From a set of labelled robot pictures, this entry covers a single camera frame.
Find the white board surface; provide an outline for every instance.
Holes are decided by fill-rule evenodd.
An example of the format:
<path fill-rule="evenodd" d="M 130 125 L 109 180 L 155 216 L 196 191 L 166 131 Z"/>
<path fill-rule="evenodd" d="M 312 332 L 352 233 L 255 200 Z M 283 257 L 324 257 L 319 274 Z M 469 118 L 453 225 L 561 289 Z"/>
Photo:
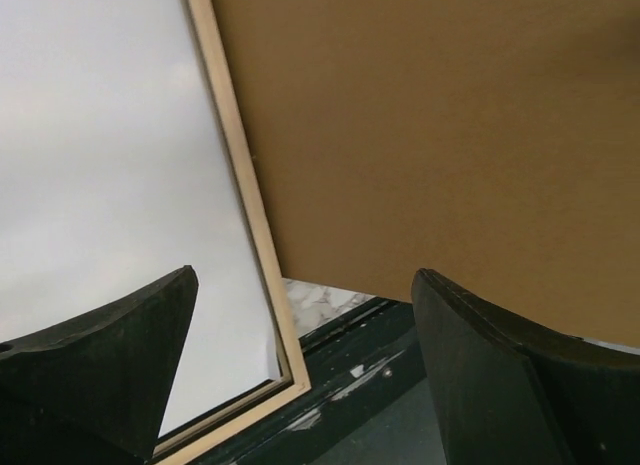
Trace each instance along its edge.
<path fill-rule="evenodd" d="M 181 0 L 0 0 L 0 341 L 183 265 L 200 290 L 162 433 L 279 376 Z"/>

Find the light wood frame edge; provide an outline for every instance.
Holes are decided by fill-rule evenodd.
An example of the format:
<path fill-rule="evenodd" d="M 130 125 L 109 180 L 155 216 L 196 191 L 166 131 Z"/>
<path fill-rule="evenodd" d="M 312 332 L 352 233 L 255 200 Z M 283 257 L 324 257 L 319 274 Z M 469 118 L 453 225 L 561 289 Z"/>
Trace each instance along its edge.
<path fill-rule="evenodd" d="M 293 313 L 282 280 L 282 272 L 233 90 L 213 3 L 211 0 L 186 0 L 186 2 L 212 88 L 213 100 L 235 173 L 240 198 L 244 205 L 257 259 L 262 268 L 275 326 L 279 332 L 276 334 L 279 359 L 284 369 L 285 378 L 291 379 L 292 384 L 246 413 L 215 428 L 197 440 L 177 448 L 171 455 L 160 460 L 158 465 L 188 463 L 311 389 L 302 349 L 294 326 Z M 279 385 L 279 382 L 275 382 L 257 390 L 245 397 L 240 405 L 272 391 L 275 386 Z M 226 412 L 227 410 L 223 410 L 198 425 L 206 426 L 208 423 L 213 423 Z M 156 448 L 156 453 L 164 452 L 174 444 L 175 440 L 161 443 Z"/>

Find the cardboard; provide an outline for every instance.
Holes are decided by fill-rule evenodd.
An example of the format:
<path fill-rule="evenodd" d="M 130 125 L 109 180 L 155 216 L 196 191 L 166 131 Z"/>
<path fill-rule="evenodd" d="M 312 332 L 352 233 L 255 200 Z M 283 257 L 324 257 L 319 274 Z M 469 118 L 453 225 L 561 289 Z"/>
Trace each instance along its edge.
<path fill-rule="evenodd" d="M 640 346 L 640 0 L 213 0 L 285 276 Z"/>

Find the wooden frame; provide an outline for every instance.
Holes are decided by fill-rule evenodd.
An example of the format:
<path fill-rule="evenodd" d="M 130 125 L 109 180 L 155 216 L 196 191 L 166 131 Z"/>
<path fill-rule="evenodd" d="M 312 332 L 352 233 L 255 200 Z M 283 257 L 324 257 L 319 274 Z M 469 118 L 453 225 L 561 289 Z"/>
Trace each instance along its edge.
<path fill-rule="evenodd" d="M 211 0 L 186 0 L 203 68 L 218 113 L 228 157 L 235 172 L 256 258 L 271 305 L 283 378 L 271 382 L 179 433 L 161 440 L 155 463 L 182 465 L 310 390 L 293 314 L 282 280 L 260 189 L 236 102 Z"/>

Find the white panel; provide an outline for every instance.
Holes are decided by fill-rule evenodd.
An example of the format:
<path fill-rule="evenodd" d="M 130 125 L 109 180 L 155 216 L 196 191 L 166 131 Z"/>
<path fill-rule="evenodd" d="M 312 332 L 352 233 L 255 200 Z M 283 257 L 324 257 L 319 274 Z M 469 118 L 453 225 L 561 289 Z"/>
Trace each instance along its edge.
<path fill-rule="evenodd" d="M 186 17 L 181 0 L 0 0 L 0 341 L 193 265 L 163 432 L 278 373 Z"/>

